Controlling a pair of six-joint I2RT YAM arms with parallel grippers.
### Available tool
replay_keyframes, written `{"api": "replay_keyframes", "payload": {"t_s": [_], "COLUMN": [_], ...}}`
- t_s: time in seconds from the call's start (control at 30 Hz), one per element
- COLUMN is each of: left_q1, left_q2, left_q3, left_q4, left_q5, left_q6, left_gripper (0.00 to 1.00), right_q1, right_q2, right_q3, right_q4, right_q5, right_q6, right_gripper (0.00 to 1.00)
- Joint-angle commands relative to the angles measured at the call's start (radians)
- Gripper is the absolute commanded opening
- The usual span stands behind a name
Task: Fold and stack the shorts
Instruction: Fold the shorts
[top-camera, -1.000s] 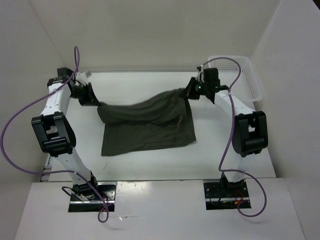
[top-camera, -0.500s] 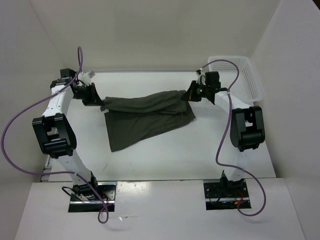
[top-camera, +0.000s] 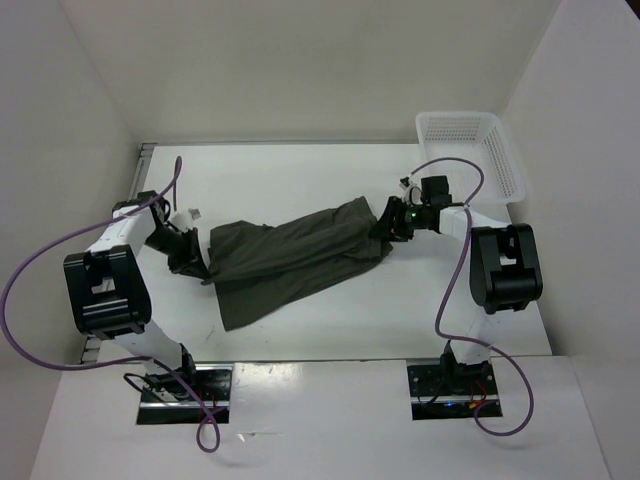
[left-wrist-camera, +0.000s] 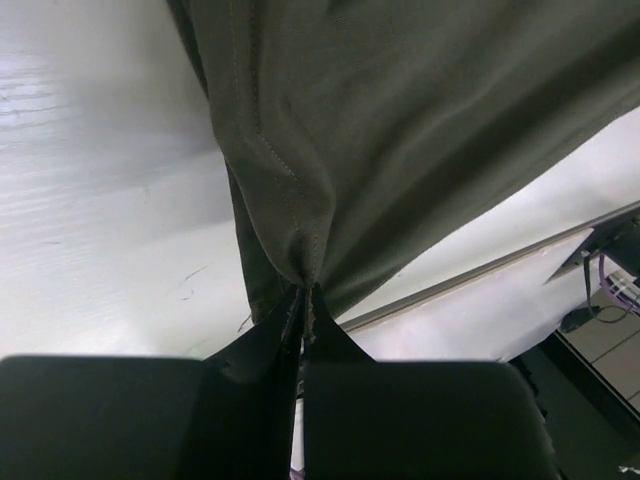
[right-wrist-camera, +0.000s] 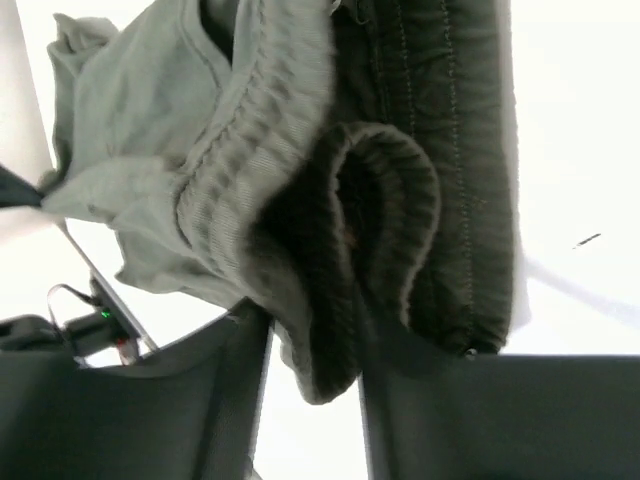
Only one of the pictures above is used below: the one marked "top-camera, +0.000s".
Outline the olive green shorts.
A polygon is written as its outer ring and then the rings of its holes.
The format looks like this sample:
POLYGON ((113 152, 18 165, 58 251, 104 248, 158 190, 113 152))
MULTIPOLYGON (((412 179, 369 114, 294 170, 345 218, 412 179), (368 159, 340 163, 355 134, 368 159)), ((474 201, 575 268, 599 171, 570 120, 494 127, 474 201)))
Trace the olive green shorts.
POLYGON ((290 222, 270 226, 237 221, 209 234, 209 277, 224 330, 249 326, 377 267, 392 252, 373 239, 367 200, 355 198, 290 222))

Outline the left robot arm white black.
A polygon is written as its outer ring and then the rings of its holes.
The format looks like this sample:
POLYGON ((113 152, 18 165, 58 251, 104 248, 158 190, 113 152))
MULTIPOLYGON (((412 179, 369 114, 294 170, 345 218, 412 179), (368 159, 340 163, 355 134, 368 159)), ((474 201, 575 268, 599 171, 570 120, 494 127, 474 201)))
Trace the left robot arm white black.
POLYGON ((145 365, 153 395, 176 400, 196 394, 200 376, 187 348, 169 338, 152 319, 152 302, 137 263, 147 246, 166 256, 171 273, 204 280, 193 211, 170 213, 157 192, 143 191, 116 203, 114 223, 83 253, 63 262, 75 325, 79 332, 113 342, 145 365))

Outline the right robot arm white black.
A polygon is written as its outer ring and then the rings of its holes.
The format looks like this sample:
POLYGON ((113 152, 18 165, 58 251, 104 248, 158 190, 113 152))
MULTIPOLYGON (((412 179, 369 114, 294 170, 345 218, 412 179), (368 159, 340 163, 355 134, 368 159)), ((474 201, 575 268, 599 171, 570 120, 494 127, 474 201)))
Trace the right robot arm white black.
POLYGON ((486 371, 498 329, 498 314, 519 312, 543 291, 533 228, 508 224, 474 211, 469 202, 456 203, 446 176, 428 176, 418 183, 400 180, 401 197, 391 196, 370 237, 408 242, 418 230, 430 230, 462 242, 459 260, 436 313, 434 330, 446 340, 440 357, 440 389, 460 393, 474 375, 486 371), (467 266, 471 298, 482 310, 466 334, 447 333, 442 321, 463 268, 467 266))

